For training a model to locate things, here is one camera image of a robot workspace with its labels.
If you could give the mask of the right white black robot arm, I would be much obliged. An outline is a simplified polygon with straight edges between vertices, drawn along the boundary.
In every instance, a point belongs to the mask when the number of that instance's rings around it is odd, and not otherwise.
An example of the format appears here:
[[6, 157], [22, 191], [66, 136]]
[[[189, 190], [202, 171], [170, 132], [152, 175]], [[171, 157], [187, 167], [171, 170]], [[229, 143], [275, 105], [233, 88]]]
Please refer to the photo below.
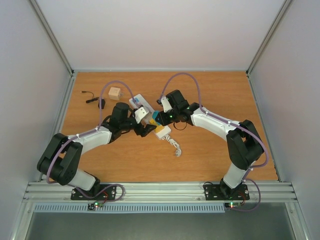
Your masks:
[[188, 103], [179, 90], [163, 95], [157, 100], [163, 107], [155, 121], [162, 126], [186, 123], [203, 128], [227, 143], [230, 167], [219, 183], [219, 194], [224, 199], [234, 197], [247, 172], [266, 151], [261, 138], [249, 120], [234, 121], [217, 115], [199, 103]]

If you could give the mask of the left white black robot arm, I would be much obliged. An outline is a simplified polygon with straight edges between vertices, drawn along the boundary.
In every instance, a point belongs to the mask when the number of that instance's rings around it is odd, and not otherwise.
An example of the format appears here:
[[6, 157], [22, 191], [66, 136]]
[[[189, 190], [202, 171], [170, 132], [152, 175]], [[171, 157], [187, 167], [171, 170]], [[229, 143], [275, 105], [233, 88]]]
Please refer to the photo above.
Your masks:
[[48, 184], [75, 187], [88, 199], [96, 199], [103, 191], [100, 180], [79, 169], [81, 156], [102, 145], [108, 145], [121, 135], [134, 131], [145, 137], [156, 127], [143, 124], [150, 114], [143, 105], [130, 108], [127, 103], [118, 102], [97, 127], [87, 132], [66, 136], [55, 134], [37, 163], [37, 170], [46, 176]]

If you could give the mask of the beige cube plug adapter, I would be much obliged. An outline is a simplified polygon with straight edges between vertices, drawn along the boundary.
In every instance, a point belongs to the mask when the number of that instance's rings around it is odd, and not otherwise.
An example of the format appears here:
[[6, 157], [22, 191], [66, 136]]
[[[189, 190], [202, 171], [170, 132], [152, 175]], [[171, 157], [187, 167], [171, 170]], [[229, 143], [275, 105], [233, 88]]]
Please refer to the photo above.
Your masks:
[[122, 90], [119, 87], [111, 87], [108, 92], [110, 100], [120, 101], [123, 96]]

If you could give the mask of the blue cube plug adapter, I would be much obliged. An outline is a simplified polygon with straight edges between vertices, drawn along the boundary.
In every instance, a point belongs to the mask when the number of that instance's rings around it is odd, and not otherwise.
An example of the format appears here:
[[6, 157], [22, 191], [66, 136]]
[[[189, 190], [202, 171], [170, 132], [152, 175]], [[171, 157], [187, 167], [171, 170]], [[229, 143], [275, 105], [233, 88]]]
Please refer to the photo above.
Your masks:
[[161, 124], [161, 119], [159, 119], [158, 118], [158, 114], [159, 114], [160, 112], [159, 111], [154, 111], [153, 113], [152, 113], [152, 119], [154, 120], [154, 122], [158, 125], [158, 126], [161, 126], [162, 124]]

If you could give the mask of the black power adapter with cable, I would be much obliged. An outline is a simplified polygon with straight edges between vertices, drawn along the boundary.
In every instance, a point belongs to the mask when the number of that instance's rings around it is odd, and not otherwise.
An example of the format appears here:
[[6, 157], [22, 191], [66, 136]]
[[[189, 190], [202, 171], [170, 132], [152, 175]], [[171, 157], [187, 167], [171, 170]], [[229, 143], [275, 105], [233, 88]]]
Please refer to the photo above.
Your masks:
[[81, 93], [83, 93], [83, 94], [91, 94], [92, 95], [90, 99], [87, 99], [85, 101], [86, 104], [98, 101], [98, 108], [102, 109], [102, 110], [105, 108], [106, 100], [104, 98], [100, 99], [99, 97], [95, 97], [94, 93], [91, 92], [91, 91], [81, 91]]

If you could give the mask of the white power strip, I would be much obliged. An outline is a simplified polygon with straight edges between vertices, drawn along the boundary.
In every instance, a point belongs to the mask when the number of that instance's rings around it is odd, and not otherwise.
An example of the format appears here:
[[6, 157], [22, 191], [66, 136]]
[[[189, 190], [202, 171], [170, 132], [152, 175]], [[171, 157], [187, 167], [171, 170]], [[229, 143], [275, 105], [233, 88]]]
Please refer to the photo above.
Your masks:
[[[152, 106], [146, 101], [146, 99], [141, 95], [137, 94], [133, 98], [129, 99], [129, 103], [133, 108], [137, 108], [138, 106], [144, 106], [147, 107], [150, 111], [148, 116], [143, 119], [143, 121], [146, 124], [150, 124], [150, 119], [152, 119], [152, 114], [155, 111]], [[170, 145], [175, 147], [175, 156], [180, 157], [182, 154], [182, 150], [180, 148], [180, 145], [170, 136], [171, 128], [169, 126], [164, 126], [164, 129], [159, 132], [158, 134], [155, 133], [155, 130], [153, 130], [153, 133], [159, 140], [167, 141]]]

